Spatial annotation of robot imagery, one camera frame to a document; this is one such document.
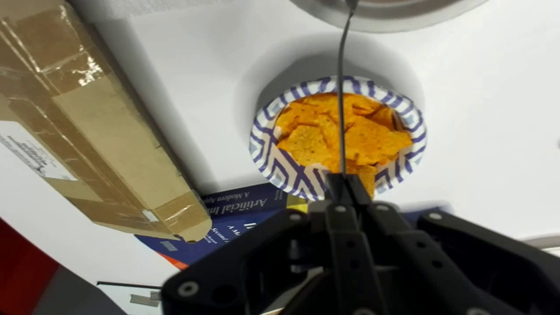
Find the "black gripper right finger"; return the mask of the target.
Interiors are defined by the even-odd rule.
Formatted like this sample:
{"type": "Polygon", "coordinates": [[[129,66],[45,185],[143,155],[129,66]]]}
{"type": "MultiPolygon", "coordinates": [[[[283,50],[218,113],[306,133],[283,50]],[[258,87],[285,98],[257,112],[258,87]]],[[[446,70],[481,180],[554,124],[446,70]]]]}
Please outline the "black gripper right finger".
{"type": "Polygon", "coordinates": [[[388,203],[372,203],[356,176],[344,176],[356,257],[353,283],[377,315],[519,315],[479,290],[433,243],[388,203]]]}

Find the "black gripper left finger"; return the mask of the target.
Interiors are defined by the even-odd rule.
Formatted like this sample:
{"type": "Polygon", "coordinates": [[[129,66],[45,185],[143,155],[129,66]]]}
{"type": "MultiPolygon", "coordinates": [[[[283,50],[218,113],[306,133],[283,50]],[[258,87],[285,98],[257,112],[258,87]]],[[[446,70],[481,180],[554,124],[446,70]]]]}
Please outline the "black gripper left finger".
{"type": "Polygon", "coordinates": [[[356,218],[355,180],[334,173],[327,176],[325,229],[328,234],[332,274],[339,315],[384,315],[386,306],[374,271],[369,241],[356,218]]]}

